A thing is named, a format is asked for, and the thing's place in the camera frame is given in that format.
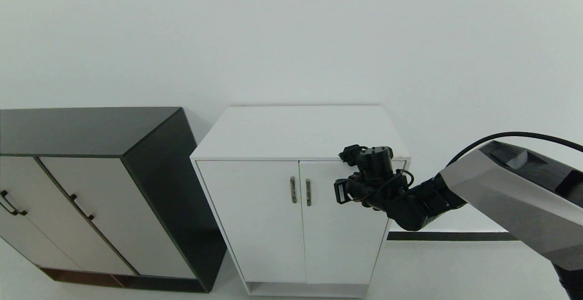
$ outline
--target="white cabinet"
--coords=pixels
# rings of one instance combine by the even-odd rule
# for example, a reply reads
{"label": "white cabinet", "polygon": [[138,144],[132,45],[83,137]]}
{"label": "white cabinet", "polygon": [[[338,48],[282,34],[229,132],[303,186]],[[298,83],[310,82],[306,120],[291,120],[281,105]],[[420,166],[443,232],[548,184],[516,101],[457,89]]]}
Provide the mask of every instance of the white cabinet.
{"label": "white cabinet", "polygon": [[388,219],[336,202],[334,181],[358,170],[338,158],[352,144],[410,163],[377,106],[230,107],[193,152],[249,294],[366,296]]}

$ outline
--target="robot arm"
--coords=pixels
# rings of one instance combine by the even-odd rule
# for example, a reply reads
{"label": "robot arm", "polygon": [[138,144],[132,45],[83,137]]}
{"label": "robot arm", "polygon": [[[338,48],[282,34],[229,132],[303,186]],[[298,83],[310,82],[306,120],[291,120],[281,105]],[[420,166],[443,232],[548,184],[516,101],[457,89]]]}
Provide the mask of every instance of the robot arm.
{"label": "robot arm", "polygon": [[357,201],[384,211],[408,231],[469,203],[550,260],[571,299],[583,299],[581,171],[494,141],[409,188],[412,175],[392,170],[389,147],[351,146],[339,155],[359,172],[335,182],[338,203]]}

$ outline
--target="cabinet top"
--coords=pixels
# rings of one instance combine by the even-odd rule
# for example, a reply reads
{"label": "cabinet top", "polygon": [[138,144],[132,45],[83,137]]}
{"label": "cabinet top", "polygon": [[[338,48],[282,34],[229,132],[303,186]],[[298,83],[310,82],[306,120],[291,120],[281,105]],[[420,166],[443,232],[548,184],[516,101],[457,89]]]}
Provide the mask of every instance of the cabinet top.
{"label": "cabinet top", "polygon": [[352,144],[409,152],[381,106],[229,107],[192,153],[196,160],[325,160]]}
{"label": "cabinet top", "polygon": [[0,154],[120,157],[180,107],[0,110]]}

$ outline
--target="cabinet base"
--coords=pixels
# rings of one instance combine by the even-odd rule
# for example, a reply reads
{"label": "cabinet base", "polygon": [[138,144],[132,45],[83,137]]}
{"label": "cabinet base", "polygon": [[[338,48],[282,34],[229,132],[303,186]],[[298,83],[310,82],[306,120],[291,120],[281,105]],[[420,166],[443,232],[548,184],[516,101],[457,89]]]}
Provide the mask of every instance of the cabinet base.
{"label": "cabinet base", "polygon": [[364,298],[368,284],[250,283],[250,295]]}
{"label": "cabinet base", "polygon": [[198,280],[152,276],[109,275],[39,267],[54,281],[95,285],[100,287],[133,288],[141,290],[208,293]]}

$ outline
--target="black cabinet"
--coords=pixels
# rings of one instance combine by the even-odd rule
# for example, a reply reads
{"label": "black cabinet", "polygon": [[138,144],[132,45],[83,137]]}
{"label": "black cabinet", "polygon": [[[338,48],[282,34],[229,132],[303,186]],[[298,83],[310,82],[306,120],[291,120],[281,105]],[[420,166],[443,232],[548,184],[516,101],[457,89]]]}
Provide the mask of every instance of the black cabinet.
{"label": "black cabinet", "polygon": [[225,255],[180,107],[0,111],[0,236],[57,281],[210,292]]}

